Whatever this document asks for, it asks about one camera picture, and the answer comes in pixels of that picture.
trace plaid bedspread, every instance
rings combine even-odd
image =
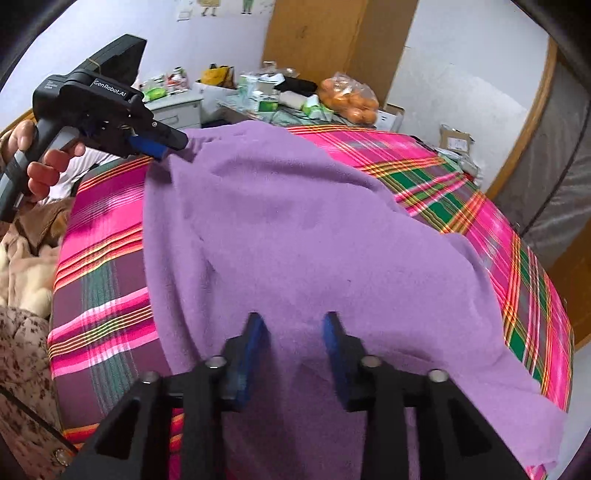
[[[294,127],[335,161],[380,179],[416,219],[472,243],[491,275],[505,342],[542,393],[567,410],[573,337],[558,294],[535,255],[485,195],[412,138],[335,125]],[[48,339],[66,437],[82,444],[141,371],[169,375],[152,318],[142,256],[142,198],[149,158],[93,171],[77,194],[61,249]],[[171,432],[178,475],[183,424]],[[533,480],[542,466],[528,469]]]

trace hand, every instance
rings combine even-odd
[[[33,142],[35,134],[32,120],[24,120],[12,131],[10,138],[2,149],[4,163],[8,163],[17,150],[26,151]],[[65,172],[73,157],[84,155],[86,147],[77,143],[68,151],[49,150],[45,153],[42,163],[32,162],[27,168],[29,190],[33,194],[31,201],[38,202],[49,195],[49,187],[53,187]]]

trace nightstand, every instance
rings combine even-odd
[[[201,128],[203,96],[192,90],[146,103],[154,119],[173,128]]]

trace purple towel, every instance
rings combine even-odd
[[[239,479],[359,478],[364,414],[345,413],[334,392],[330,310],[395,367],[448,370],[522,465],[556,460],[565,414],[505,346],[464,237],[410,218],[380,181],[284,129],[243,122],[189,137],[148,173],[148,288],[175,373],[216,355],[249,312],[267,323],[252,401],[225,423]]]

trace white cloth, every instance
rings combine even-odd
[[[49,189],[49,196],[42,203],[51,203],[70,196],[73,185],[81,179],[94,164],[103,165],[119,157],[94,148],[86,147],[86,152],[81,157],[70,160],[67,170],[60,175],[57,184]]]

